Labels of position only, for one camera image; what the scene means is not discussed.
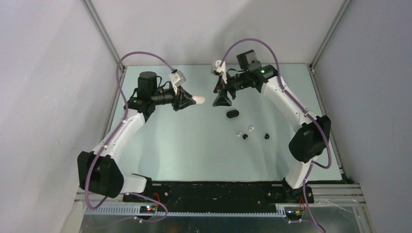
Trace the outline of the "white earbud charging case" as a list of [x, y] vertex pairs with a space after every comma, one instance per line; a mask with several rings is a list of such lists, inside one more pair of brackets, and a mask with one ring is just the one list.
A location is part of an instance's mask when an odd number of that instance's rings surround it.
[[204, 96], [192, 96], [192, 99], [194, 100], [195, 104], [203, 104], [205, 102]]

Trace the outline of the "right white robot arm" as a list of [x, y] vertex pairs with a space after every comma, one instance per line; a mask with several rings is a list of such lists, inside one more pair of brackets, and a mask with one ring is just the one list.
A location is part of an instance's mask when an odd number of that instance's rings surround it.
[[279, 76], [273, 65], [263, 66], [254, 50], [237, 55], [241, 72], [228, 74], [226, 63], [217, 60], [212, 65], [212, 73], [219, 77], [214, 89], [217, 94], [213, 106], [231, 106], [236, 92], [254, 88], [267, 97], [290, 121], [295, 132], [289, 142], [289, 150], [295, 159], [289, 169], [282, 190], [285, 201], [295, 203], [302, 197], [304, 182], [310, 168], [324, 150], [330, 152], [329, 136], [331, 121], [328, 116], [318, 116], [301, 104], [297, 96]]

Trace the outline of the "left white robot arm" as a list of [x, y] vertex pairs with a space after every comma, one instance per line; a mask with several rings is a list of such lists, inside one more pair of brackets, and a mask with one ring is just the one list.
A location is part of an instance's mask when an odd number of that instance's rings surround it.
[[124, 106], [123, 117], [118, 126], [92, 151], [83, 151], [78, 155], [82, 190], [108, 198], [134, 192], [141, 202], [148, 202], [153, 198], [154, 190], [146, 184], [148, 178], [121, 171], [119, 162], [124, 147], [148, 121], [156, 106], [169, 104], [174, 111], [179, 111], [205, 102], [203, 96], [191, 95], [181, 86], [186, 80], [181, 71], [175, 69], [169, 77], [169, 87], [163, 88], [158, 86], [159, 76], [155, 72], [140, 73], [137, 88]]

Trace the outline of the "black earbud charging case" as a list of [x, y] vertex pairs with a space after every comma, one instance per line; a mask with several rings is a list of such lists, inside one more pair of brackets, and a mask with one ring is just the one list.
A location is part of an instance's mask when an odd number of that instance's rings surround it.
[[229, 111], [226, 112], [226, 117], [229, 118], [229, 119], [236, 118], [239, 115], [240, 115], [240, 112], [236, 109], [229, 110]]

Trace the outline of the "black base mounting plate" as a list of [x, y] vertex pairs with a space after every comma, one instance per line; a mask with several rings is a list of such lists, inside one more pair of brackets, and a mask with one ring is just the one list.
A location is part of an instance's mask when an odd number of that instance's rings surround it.
[[309, 186], [292, 189], [285, 181], [153, 181], [146, 185], [143, 195], [160, 201], [168, 211], [267, 212], [281, 203], [314, 203]]

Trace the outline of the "left controller board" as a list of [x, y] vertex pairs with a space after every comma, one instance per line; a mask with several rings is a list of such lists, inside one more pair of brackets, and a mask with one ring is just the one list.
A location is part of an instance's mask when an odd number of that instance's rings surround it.
[[142, 205], [139, 209], [140, 214], [154, 214], [157, 211], [157, 206]]

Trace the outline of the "controller board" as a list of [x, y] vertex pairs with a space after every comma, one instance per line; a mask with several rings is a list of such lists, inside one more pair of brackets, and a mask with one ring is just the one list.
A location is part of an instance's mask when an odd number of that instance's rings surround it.
[[154, 214], [157, 211], [157, 206], [142, 205], [139, 209], [140, 214]]
[[286, 211], [286, 216], [301, 216], [304, 213], [304, 211]]

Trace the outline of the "right controller board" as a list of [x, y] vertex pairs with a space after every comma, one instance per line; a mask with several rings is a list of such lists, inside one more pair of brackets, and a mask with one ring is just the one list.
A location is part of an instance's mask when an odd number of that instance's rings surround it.
[[301, 216], [304, 213], [304, 211], [286, 211], [286, 216]]

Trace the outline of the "aluminium frame rail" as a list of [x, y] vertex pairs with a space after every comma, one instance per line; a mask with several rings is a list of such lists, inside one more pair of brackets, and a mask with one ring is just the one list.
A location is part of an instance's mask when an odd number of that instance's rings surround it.
[[[349, 203], [354, 205], [366, 204], [365, 197], [359, 184], [308, 184], [312, 189], [315, 203], [320, 204], [325, 202], [330, 203]], [[96, 204], [101, 201], [102, 195], [89, 194], [90, 203]], [[108, 198], [105, 203], [121, 203], [123, 195], [119, 195], [116, 198]], [[74, 198], [74, 202], [85, 201], [85, 192], [78, 188]]]

